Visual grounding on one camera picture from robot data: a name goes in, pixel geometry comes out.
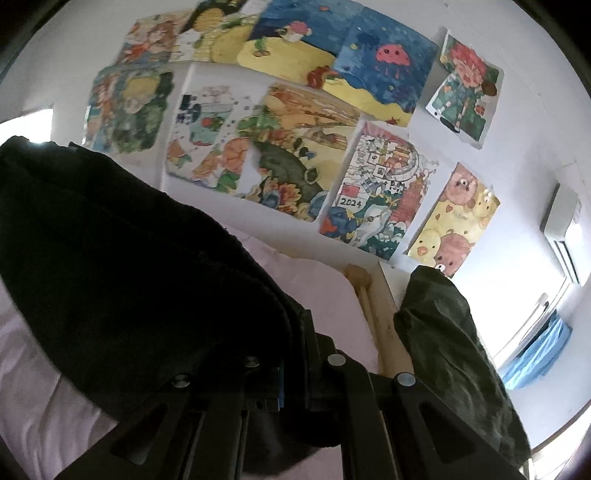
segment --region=drawing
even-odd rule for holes
[[[258,180],[244,196],[314,221],[339,174],[359,112],[336,100],[280,83],[240,122],[260,152]]]
[[[183,95],[168,140],[169,173],[218,192],[234,193],[248,151],[238,124],[252,115],[248,95],[208,86]]]
[[[320,233],[390,260],[436,169],[411,143],[366,123]]]
[[[408,256],[452,277],[500,204],[492,189],[457,164]]]
[[[238,63],[321,88],[353,17],[362,9],[350,0],[273,0],[238,54]]]
[[[324,90],[406,127],[437,55],[428,38],[369,8],[357,15]]]
[[[236,63],[269,0],[206,0],[177,37],[171,61]]]
[[[449,32],[440,60],[450,74],[427,110],[463,141],[480,149],[495,114],[503,71],[482,60]]]
[[[182,10],[136,20],[125,36],[115,64],[147,67],[168,62],[177,35],[192,10]]]
[[[173,87],[173,72],[162,69],[102,70],[90,92],[84,146],[104,153],[152,148]]]

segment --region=black fabric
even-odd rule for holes
[[[503,382],[480,344],[466,299],[439,270],[411,275],[394,327],[414,372],[514,466],[530,446]]]
[[[302,393],[309,314],[205,213],[109,157],[0,147],[0,275],[53,364],[117,420],[179,372],[286,356]]]

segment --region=metal screw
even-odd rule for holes
[[[333,367],[342,367],[347,360],[339,353],[333,353],[329,355],[329,364]]]
[[[403,387],[412,387],[417,382],[414,375],[408,373],[399,374],[399,376],[396,377],[396,380],[398,380],[398,383]]]
[[[173,378],[173,385],[176,388],[185,388],[188,387],[191,383],[191,379],[187,374],[178,374],[175,375]]]
[[[247,368],[256,368],[260,364],[258,358],[255,356],[247,356],[246,361],[244,362],[244,365],[246,365]]]

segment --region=pink bed sheet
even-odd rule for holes
[[[312,311],[317,332],[331,336],[368,371],[378,371],[368,325],[340,272],[228,230],[287,294]],[[0,281],[0,436],[23,470],[31,480],[53,480],[115,425],[53,367]],[[342,479],[340,449],[323,449],[278,478]]]

